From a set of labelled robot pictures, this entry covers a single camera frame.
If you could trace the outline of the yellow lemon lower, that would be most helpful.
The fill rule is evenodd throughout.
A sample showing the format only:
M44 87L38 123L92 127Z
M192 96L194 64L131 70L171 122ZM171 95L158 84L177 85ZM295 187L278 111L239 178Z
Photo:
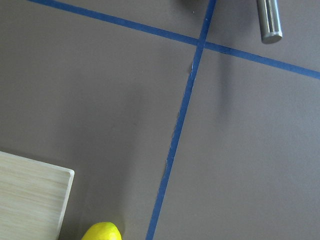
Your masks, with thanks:
M114 223L98 222L85 232L81 240L122 240L122 236Z

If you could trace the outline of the wooden cutting board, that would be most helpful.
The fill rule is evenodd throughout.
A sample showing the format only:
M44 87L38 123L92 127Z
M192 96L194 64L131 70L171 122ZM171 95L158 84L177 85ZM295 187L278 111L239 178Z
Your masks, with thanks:
M57 240L75 172L1 152L0 238Z

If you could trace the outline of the metal scoop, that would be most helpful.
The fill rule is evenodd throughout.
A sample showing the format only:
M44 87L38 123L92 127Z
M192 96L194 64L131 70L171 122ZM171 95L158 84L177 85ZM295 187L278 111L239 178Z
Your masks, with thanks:
M265 45L274 44L283 38L277 0L257 0L257 12L261 41Z

